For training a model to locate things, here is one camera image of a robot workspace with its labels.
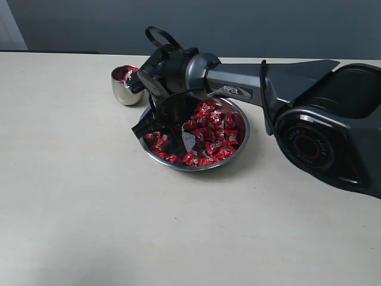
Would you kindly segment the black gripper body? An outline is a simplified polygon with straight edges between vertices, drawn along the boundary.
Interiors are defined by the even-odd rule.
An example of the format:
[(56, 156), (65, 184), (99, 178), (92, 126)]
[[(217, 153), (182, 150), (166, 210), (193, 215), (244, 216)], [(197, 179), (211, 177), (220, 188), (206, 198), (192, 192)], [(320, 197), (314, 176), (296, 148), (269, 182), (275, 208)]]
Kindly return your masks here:
[(150, 100), (148, 119), (170, 127), (187, 122), (198, 105), (198, 99), (188, 94), (172, 95), (167, 98), (150, 95)]

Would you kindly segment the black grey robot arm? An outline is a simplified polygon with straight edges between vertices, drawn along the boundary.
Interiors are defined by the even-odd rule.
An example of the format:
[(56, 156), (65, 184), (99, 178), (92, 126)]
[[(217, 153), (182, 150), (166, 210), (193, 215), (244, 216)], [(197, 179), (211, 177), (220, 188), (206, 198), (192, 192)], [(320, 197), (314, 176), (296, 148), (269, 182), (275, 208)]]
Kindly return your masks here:
[(263, 109), (268, 135), (297, 168), (333, 187), (380, 197), (380, 68), (335, 60), (223, 64), (212, 54), (156, 50), (137, 72), (151, 111), (137, 137), (188, 119), (191, 98)]

